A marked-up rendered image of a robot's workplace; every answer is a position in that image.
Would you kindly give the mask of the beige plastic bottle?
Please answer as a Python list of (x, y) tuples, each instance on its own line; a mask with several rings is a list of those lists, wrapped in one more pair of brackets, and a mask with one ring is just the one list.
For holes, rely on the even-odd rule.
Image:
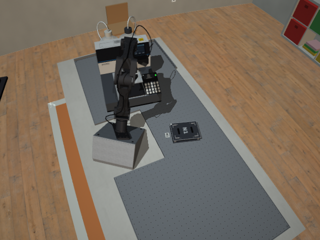
[(118, 39), (116, 36), (112, 35), (112, 30), (107, 29), (104, 31), (104, 37), (102, 37), (103, 41), (105, 40), (112, 40), (112, 39)]

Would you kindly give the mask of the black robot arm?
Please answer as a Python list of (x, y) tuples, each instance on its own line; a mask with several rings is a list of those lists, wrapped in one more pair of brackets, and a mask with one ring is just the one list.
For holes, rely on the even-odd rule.
[[(117, 140), (130, 140), (130, 135), (127, 131), (127, 123), (130, 120), (130, 111), (131, 111), (130, 103), (129, 103), (129, 93), (131, 91), (131, 88), (135, 86), (137, 61), (138, 61), (138, 64), (145, 67), (149, 64), (149, 58), (147, 54), (138, 55), (138, 56), (134, 55), (134, 53), (137, 51), (137, 45), (138, 45), (137, 38), (134, 38), (134, 37), (131, 38), (126, 36), (124, 37), (124, 39), (121, 38), (120, 47), (121, 47), (121, 50), (123, 50), (123, 54), (121, 57), (119, 56), (116, 57), (114, 85), (116, 85), (116, 88), (117, 88), (117, 79), (118, 79), (118, 91), (121, 95), (124, 96), (124, 99), (123, 99), (123, 96), (119, 94), (119, 101), (117, 102), (117, 107), (114, 107), (114, 112), (113, 112), (115, 114), (114, 119), (116, 119), (116, 123), (113, 123), (112, 126), (113, 126)], [(130, 72), (122, 71), (121, 66), (123, 69), (130, 69)], [(119, 77), (118, 77), (118, 74), (119, 74)]]

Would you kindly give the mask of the white bottle with black cap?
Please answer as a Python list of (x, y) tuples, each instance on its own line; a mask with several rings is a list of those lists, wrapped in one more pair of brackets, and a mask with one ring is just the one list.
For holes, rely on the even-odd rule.
[(132, 28), (129, 26), (128, 28), (125, 27), (124, 28), (124, 34), (122, 34), (119, 38), (123, 38), (123, 37), (131, 37), (133, 36), (134, 33), (132, 33)]

